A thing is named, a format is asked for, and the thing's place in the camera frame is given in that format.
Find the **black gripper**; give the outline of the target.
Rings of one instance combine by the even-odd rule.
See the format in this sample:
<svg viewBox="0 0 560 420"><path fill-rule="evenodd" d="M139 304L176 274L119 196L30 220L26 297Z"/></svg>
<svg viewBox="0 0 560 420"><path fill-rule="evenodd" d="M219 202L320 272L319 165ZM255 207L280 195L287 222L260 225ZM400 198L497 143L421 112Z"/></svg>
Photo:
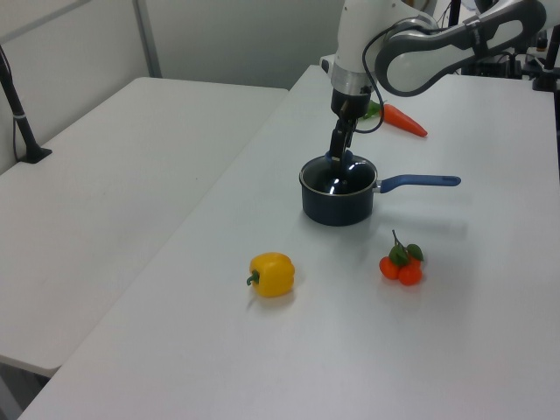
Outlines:
<svg viewBox="0 0 560 420"><path fill-rule="evenodd" d="M357 95L343 94L336 89L332 90L331 110L340 118L332 131L328 155L334 170L339 170L346 150L351 147L356 122L367 112L371 100L371 88L363 87Z"/></svg>

